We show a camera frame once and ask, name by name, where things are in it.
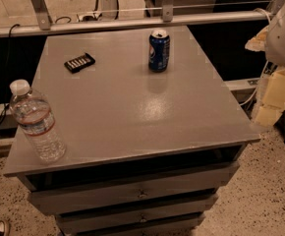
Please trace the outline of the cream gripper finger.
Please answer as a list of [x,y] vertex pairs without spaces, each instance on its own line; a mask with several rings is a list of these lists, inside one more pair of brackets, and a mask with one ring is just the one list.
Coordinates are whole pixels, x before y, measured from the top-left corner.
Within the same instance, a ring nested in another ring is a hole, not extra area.
[[250,51],[260,52],[265,49],[265,40],[267,37],[268,27],[264,27],[257,35],[252,37],[246,44],[245,48]]

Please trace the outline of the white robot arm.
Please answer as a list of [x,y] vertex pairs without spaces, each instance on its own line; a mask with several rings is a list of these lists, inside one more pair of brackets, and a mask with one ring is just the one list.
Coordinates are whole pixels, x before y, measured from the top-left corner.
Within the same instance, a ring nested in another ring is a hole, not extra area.
[[267,61],[285,67],[285,3],[270,23],[246,43],[245,48],[263,51]]

